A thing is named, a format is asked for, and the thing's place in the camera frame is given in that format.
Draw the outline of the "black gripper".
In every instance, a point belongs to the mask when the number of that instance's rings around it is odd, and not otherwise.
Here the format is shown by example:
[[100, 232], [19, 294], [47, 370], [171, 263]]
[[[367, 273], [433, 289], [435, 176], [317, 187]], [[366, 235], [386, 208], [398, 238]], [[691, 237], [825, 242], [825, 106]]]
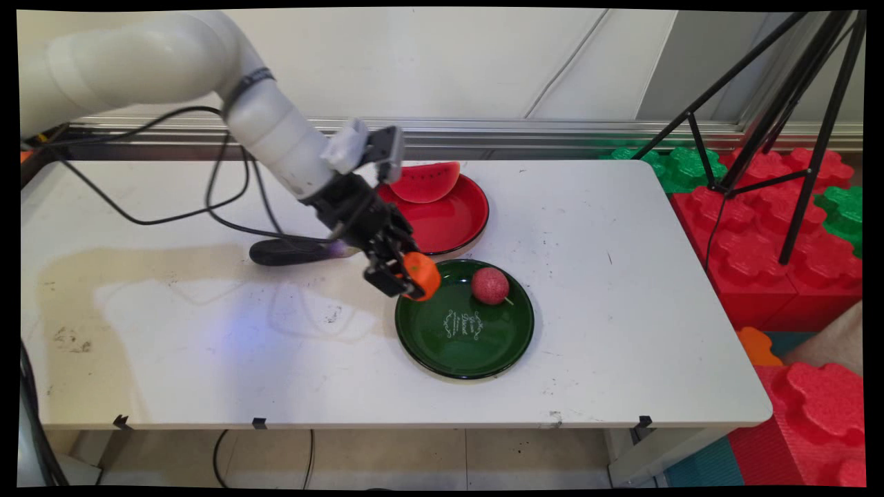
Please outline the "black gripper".
[[315, 209], [319, 220], [331, 229], [332, 239], [366, 252], [367, 283], [388, 297], [407, 295], [410, 277], [403, 270], [405, 257], [419, 251], [414, 229], [398, 207], [386, 202], [378, 190], [359, 174], [338, 174], [302, 202]]

